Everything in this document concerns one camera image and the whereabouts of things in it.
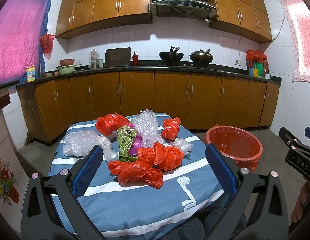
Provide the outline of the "person's right hand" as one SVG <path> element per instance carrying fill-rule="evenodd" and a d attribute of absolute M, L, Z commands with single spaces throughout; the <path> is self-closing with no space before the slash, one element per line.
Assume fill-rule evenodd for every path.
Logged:
<path fill-rule="evenodd" d="M 303 205 L 306 203 L 308 195 L 309 195 L 308 181 L 306 181 L 300 189 L 299 196 L 295 204 L 295 208 L 292 211 L 291 224 L 297 223 L 299 220 L 301 220 L 304 210 Z"/>

